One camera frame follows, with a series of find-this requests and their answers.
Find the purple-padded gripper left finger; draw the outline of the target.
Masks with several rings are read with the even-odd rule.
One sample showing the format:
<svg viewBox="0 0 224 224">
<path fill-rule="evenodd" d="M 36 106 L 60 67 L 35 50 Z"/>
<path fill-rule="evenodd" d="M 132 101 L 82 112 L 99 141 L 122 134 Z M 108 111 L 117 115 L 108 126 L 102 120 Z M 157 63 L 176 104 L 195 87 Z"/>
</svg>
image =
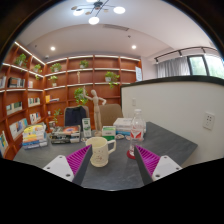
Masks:
<svg viewBox="0 0 224 224">
<path fill-rule="evenodd" d="M 81 185 L 91 156 L 92 146 L 88 145 L 68 156 L 58 155 L 44 167 L 44 170 Z"/>
</svg>

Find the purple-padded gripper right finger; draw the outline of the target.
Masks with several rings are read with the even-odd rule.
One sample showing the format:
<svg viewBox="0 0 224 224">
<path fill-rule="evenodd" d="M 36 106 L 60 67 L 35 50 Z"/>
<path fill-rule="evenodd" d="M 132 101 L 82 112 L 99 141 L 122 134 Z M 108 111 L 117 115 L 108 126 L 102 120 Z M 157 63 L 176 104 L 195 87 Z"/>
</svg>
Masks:
<svg viewBox="0 0 224 224">
<path fill-rule="evenodd" d="M 158 156 L 140 146 L 134 147 L 134 155 L 145 185 L 182 169 L 168 155 Z"/>
</svg>

